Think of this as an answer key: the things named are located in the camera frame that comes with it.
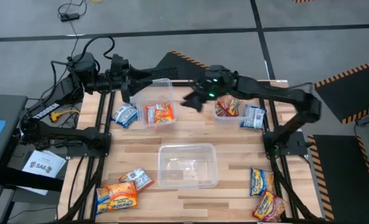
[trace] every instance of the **clear plastic container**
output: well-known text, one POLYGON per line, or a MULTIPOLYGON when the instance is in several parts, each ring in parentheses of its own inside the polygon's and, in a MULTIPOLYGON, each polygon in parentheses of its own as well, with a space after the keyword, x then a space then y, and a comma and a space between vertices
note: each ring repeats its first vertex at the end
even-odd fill
POLYGON ((158 184, 163 189, 210 188, 218 183, 216 150, 211 144, 162 146, 158 184))
POLYGON ((157 128, 172 124, 177 120, 177 113, 174 105, 174 92, 172 81, 168 78, 161 78, 153 80, 152 84, 142 89, 136 94, 136 107, 138 111, 138 121, 145 128, 157 128), (145 106, 155 105, 157 103, 170 103, 174 114, 172 121, 165 121, 160 123, 148 123, 148 114, 145 106))

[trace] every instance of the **wooden table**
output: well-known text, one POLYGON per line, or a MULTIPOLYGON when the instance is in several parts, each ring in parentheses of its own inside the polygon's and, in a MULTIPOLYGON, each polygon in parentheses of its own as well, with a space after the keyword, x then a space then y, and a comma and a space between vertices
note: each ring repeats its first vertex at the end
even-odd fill
MULTIPOLYGON (((271 81, 272 85, 287 86, 287 81, 271 81)), ((157 181, 138 195, 139 206, 124 210, 102 213, 96 222, 255 222, 251 211, 259 202, 258 197, 250 197, 250 167, 271 170, 264 153, 261 130, 241 129, 236 125, 221 126, 213 117, 213 102, 204 106, 202 113, 179 105, 182 97, 190 92, 189 87, 174 87, 175 107, 178 120, 173 131, 154 133, 141 129, 139 122, 128 129, 112 123, 110 133, 112 143, 110 154, 105 160, 101 184, 114 184, 123 174, 142 167, 157 180, 157 155, 164 144, 211 143, 215 146, 218 160, 219 183, 212 189, 165 190, 157 181)), ((78 129, 94 126, 98 94, 85 95, 78 129)), ((259 100, 251 100, 259 105, 259 100)), ((280 123, 285 123, 294 115, 292 105, 275 103, 280 123)), ((114 112, 122 105, 120 93, 116 93, 114 112)), ((66 214, 68 196, 79 158, 68 163, 61 192, 58 213, 66 214)), ((292 186, 310 211, 321 216, 309 165, 299 156, 287 156, 292 186)), ((87 158, 84 159, 73 188, 72 204, 83 188, 87 158)), ((86 203, 85 218, 90 216, 93 191, 86 203)))

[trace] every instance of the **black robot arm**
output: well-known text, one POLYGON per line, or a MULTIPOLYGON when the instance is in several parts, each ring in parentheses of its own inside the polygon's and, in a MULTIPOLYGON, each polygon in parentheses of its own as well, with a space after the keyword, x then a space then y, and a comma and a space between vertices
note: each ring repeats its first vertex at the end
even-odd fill
POLYGON ((149 78, 152 73, 136 70, 130 66, 128 60, 119 55, 106 56, 114 44, 104 53, 106 58, 111 59, 111 68, 105 73, 100 73, 100 64, 91 53, 85 51, 88 44, 82 54, 69 57, 67 63, 52 62, 54 72, 54 63, 57 63, 65 65, 70 74, 61 82, 56 83, 48 96, 25 110, 20 122, 24 143, 33 144, 37 149, 42 149, 50 145, 50 140, 75 141, 76 145, 80 144, 81 146, 73 149, 76 152, 68 149, 68 155, 105 156, 110 143, 108 133, 99 133, 95 127, 84 130, 50 127, 41 119, 62 105, 70 105, 80 101, 83 98, 83 92, 89 94, 93 94, 94 91, 109 93, 120 89, 123 101, 129 102, 130 96, 134 96, 152 83, 152 81, 141 81, 149 78))
MULTIPOLYGON (((287 183, 279 170, 276 162, 277 151, 287 147, 291 134, 296 132, 306 123, 314 123, 320 119, 321 102, 311 93, 300 89, 279 88, 266 85, 250 77, 243 77, 237 71, 231 72, 221 65, 212 65, 204 77, 200 77, 191 83, 193 92, 184 97, 182 106, 195 108, 198 112, 202 105, 208 100, 215 100, 222 95, 232 95, 241 100, 260 98, 262 100, 273 100, 290 103, 295 106, 297 113, 286 124, 275 127, 272 133, 264 132, 263 141, 266 154, 269 155, 274 178, 285 188, 289 198, 293 200, 303 217, 301 223, 326 223, 325 220, 313 215, 302 203, 300 198, 287 183)), ((295 219, 283 219, 283 221, 299 221, 295 219)))
POLYGON ((297 114, 285 125, 274 130, 272 146, 286 147, 289 136, 306 123, 320 119, 321 102, 311 93, 300 89, 280 88, 262 84, 254 78, 240 76, 221 65, 212 65, 205 76, 191 83, 193 92, 184 97, 182 106, 202 110, 208 100, 215 100, 222 95, 232 95, 241 100, 260 98, 290 103, 295 106, 297 114))

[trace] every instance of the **black platform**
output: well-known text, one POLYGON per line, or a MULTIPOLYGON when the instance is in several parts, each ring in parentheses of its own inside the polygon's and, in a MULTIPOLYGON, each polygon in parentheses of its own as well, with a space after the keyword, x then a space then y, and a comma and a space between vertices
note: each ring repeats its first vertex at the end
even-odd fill
POLYGON ((369 114, 369 62, 314 84, 343 124, 369 114))
POLYGON ((361 139, 314 135, 309 141, 326 219, 369 223, 369 161, 361 139))

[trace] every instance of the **snack bag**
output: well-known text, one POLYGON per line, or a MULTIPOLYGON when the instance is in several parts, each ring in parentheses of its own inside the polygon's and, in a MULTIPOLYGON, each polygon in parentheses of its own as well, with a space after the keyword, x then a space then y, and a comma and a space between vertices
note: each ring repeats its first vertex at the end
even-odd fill
POLYGON ((234 96, 224 95, 215 101, 215 113, 217 116, 239 116, 241 101, 234 96))
POLYGON ((161 103, 156 105, 155 123, 172 121, 174 119, 172 105, 170 103, 161 103))
POLYGON ((267 110, 257 106, 245 105, 245 116, 247 117, 240 123, 241 128, 263 128, 263 118, 267 110))
POLYGON ((110 193, 110 204, 108 210, 117 210, 137 206, 137 190, 134 181, 105 185, 110 193))
POLYGON ((110 195, 108 188, 100 187, 96 189, 97 192, 97 211, 96 215, 108 211, 108 205, 110 204, 110 195))
POLYGON ((131 172, 128 172, 123 177, 119 178, 120 182, 129 182, 134 180, 138 192, 142 191, 143 188, 150 186, 155 182, 152 180, 142 168, 137 168, 131 172))
POLYGON ((122 105, 112 117, 115 123, 127 128, 131 123, 137 120, 137 109, 130 103, 122 105))
POLYGON ((172 121, 174 119, 173 106, 170 103, 158 103, 145 106, 148 124, 172 121))
POLYGON ((253 210, 252 216, 262 222, 277 222, 279 216, 285 211, 287 202, 268 190, 263 192, 258 206, 253 210))
POLYGON ((251 192, 250 196, 260 196, 264 190, 273 191, 274 174, 273 172, 251 168, 251 192))

